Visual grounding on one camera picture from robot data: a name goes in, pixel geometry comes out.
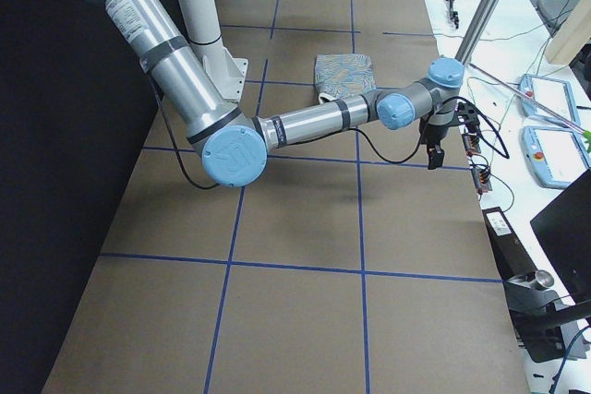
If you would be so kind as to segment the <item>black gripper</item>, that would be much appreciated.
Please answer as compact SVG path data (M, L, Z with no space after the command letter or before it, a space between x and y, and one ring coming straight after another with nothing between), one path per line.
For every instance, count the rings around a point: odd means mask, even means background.
M426 120L422 121L422 144L427 146L429 170L439 169L444 163L445 151L440 145L448 131L447 125L433 125Z

